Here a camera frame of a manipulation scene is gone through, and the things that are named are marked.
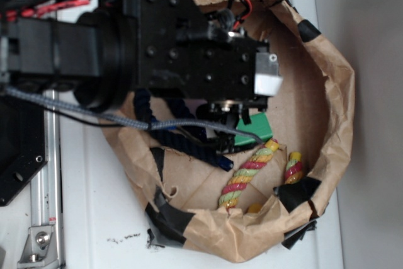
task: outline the metal plate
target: metal plate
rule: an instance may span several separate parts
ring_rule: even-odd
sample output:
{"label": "metal plate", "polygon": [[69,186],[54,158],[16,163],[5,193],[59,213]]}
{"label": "metal plate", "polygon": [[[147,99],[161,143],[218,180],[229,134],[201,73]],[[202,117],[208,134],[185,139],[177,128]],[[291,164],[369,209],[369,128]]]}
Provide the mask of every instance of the metal plate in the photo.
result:
{"label": "metal plate", "polygon": [[43,110],[0,98],[0,206],[8,205],[47,162]]}

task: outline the multicolored rope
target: multicolored rope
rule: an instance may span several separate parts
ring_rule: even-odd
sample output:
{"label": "multicolored rope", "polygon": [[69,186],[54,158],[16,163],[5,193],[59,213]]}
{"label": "multicolored rope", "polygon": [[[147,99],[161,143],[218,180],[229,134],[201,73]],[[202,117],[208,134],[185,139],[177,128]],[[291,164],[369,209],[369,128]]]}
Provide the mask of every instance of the multicolored rope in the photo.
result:
{"label": "multicolored rope", "polygon": [[267,162],[271,160],[278,147],[277,140],[270,139],[234,173],[227,186],[222,190],[222,195],[219,199],[219,207],[229,209],[238,204],[238,199],[242,191],[246,188],[247,184],[252,181],[259,170],[265,167]]}
{"label": "multicolored rope", "polygon": [[299,152],[292,152],[289,155],[284,173],[285,184],[294,184],[305,176],[304,167],[301,163],[301,157],[302,155]]}

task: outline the paper bag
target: paper bag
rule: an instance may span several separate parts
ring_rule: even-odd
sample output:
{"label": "paper bag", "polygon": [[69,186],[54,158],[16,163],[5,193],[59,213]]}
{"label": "paper bag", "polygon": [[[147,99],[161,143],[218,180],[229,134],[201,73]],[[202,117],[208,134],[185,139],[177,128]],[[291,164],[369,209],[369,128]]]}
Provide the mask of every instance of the paper bag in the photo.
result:
{"label": "paper bag", "polygon": [[[209,11],[225,7],[227,0],[194,1]],[[349,163],[353,138],[355,81],[350,65],[288,0],[251,1],[253,13],[243,26],[249,36],[270,41],[284,78],[267,112],[282,145],[247,186],[237,208],[217,209],[233,171],[160,146],[147,132],[128,127],[105,130],[149,217],[151,236],[159,244],[232,262],[249,260],[312,227]],[[120,113],[135,118],[132,98],[128,96]],[[159,118],[167,117],[169,110],[161,100],[152,100],[151,106]],[[230,155],[234,169],[255,151]],[[309,173],[294,185],[282,185],[291,151],[302,153]],[[245,214],[256,202],[264,204],[261,211]]]}

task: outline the black plastic part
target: black plastic part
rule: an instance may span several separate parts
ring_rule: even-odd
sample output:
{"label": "black plastic part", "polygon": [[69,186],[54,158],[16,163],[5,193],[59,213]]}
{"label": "black plastic part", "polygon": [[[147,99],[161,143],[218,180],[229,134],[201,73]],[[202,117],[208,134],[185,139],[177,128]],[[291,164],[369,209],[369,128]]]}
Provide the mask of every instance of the black plastic part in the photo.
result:
{"label": "black plastic part", "polygon": [[298,240],[304,239],[305,233],[307,231],[313,231],[316,229],[316,224],[317,221],[313,220],[303,225],[301,228],[286,233],[285,240],[281,244],[287,249],[292,249]]}
{"label": "black plastic part", "polygon": [[186,241],[183,236],[184,230],[194,214],[170,206],[160,188],[156,190],[154,202],[159,212],[156,212],[151,204],[145,209],[154,235],[151,244],[182,248]]}
{"label": "black plastic part", "polygon": [[275,195],[280,199],[288,212],[293,211],[304,202],[308,202],[322,182],[306,176],[295,184],[286,184],[274,188]]}
{"label": "black plastic part", "polygon": [[47,161],[43,110],[0,98],[0,206],[7,206]]}
{"label": "black plastic part", "polygon": [[14,86],[32,92],[48,88],[67,91],[99,76],[94,28],[21,18],[8,24],[8,32]]}
{"label": "black plastic part", "polygon": [[298,31],[302,42],[310,42],[322,34],[309,20],[306,19],[298,24]]}
{"label": "black plastic part", "polygon": [[130,91],[132,76],[137,70],[137,22],[113,10],[101,9],[84,13],[80,25],[98,28],[99,56],[97,81],[82,82],[74,95],[81,105],[95,112],[118,109]]}
{"label": "black plastic part", "polygon": [[[209,102],[254,99],[256,51],[267,43],[230,38],[192,0],[123,0],[123,14],[138,20],[141,29],[133,90]],[[243,54],[249,60],[242,60]],[[250,79],[247,84],[243,76]]]}

